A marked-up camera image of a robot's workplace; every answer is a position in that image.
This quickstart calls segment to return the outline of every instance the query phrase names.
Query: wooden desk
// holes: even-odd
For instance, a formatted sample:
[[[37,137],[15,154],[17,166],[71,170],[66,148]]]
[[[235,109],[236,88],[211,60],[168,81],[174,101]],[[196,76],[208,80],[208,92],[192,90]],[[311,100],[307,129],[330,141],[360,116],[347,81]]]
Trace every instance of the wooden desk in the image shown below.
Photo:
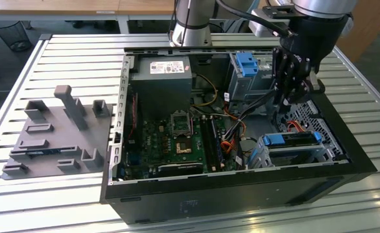
[[[120,0],[121,15],[172,15],[174,0]]]
[[[0,15],[116,15],[118,6],[120,0],[0,0]]]

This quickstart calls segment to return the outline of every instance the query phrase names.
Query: green circuit board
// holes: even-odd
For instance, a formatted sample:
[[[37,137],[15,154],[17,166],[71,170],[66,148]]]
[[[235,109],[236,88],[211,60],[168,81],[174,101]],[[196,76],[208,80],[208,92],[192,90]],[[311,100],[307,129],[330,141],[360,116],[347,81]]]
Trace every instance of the green circuit board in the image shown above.
[[[149,178],[152,168],[164,164],[203,163],[204,173],[208,173],[204,139],[200,126],[200,118],[176,117],[174,125],[172,119],[161,121],[145,121],[142,132],[142,151],[129,154],[128,173],[134,179]],[[225,133],[225,120],[217,117],[217,133]],[[173,128],[186,130],[190,125],[190,135],[174,136]],[[235,162],[227,162],[224,170],[233,170]]]

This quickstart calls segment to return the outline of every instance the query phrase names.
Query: motherboard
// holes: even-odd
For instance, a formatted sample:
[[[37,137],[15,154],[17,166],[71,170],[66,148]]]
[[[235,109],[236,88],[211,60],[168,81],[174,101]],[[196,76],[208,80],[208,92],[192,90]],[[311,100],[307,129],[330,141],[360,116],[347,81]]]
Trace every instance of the motherboard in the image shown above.
[[[207,127],[209,132],[215,129],[215,136],[207,133]],[[195,116],[182,111],[169,119],[146,120],[141,147],[128,152],[126,179],[233,170],[235,161],[225,160],[221,154],[225,131],[223,117]]]

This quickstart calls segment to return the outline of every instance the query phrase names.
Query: white label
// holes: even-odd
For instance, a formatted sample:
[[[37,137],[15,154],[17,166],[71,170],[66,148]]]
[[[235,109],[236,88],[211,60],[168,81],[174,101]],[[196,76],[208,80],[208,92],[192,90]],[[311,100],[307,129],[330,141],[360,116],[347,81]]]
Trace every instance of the white label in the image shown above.
[[[98,14],[114,14],[116,11],[97,11]]]
[[[150,74],[176,74],[176,73],[185,73],[185,65],[182,61],[152,62]]]
[[[236,162],[237,162],[240,165],[243,165],[243,159],[241,159],[240,156],[237,156],[237,157],[235,158],[235,160],[236,160]]]
[[[271,69],[271,66],[269,65],[260,66],[260,69]]]
[[[29,152],[27,154],[43,154],[42,151],[33,151],[33,152]]]
[[[225,101],[229,102],[231,101],[231,95],[228,92],[225,92]]]

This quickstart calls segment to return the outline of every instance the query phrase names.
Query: table leg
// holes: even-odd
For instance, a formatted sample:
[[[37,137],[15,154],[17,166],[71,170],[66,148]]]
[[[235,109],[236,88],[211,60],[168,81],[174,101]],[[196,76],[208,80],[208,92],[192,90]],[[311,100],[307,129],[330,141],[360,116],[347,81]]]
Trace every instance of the table leg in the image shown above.
[[[118,16],[117,18],[118,18],[118,25],[120,25],[121,34],[130,34],[130,29],[128,27],[129,17],[128,16]]]

